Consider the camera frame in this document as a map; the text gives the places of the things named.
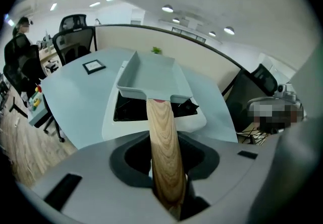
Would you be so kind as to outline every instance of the potted plant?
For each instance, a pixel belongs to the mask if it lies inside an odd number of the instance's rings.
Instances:
[[[153,46],[151,52],[155,54],[161,54],[162,49],[160,49],[159,47]]]

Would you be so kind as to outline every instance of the desk partition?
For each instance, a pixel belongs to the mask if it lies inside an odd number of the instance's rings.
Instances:
[[[231,83],[242,68],[238,63],[189,37],[167,30],[135,25],[96,26],[97,49],[122,47],[139,52],[151,52],[152,47],[162,49],[162,54],[191,70],[212,78],[220,91]]]

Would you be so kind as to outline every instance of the picture frame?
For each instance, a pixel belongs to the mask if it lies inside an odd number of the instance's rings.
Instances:
[[[99,60],[89,61],[83,64],[84,69],[86,70],[87,74],[92,74],[102,69],[105,69],[105,65],[101,63]]]

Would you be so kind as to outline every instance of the wood grain handle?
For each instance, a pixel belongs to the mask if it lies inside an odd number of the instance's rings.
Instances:
[[[180,214],[186,178],[171,103],[147,100],[155,194],[164,207]]]

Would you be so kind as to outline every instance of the gray plastic tray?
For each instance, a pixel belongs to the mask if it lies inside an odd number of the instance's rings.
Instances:
[[[117,82],[123,97],[184,103],[193,94],[175,59],[135,52]]]

